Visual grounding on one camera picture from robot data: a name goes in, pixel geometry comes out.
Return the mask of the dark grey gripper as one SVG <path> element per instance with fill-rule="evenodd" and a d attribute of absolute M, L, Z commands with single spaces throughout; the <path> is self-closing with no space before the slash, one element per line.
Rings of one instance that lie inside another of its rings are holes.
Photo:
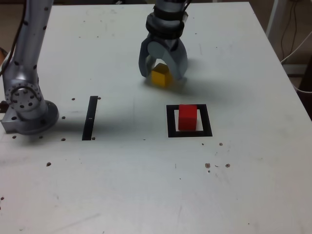
<path fill-rule="evenodd" d="M 186 49 L 180 39 L 149 33 L 141 44 L 138 60 L 139 70 L 143 77 L 147 78 L 151 74 L 156 59 L 165 62 L 175 80 L 184 78 L 188 59 Z"/>

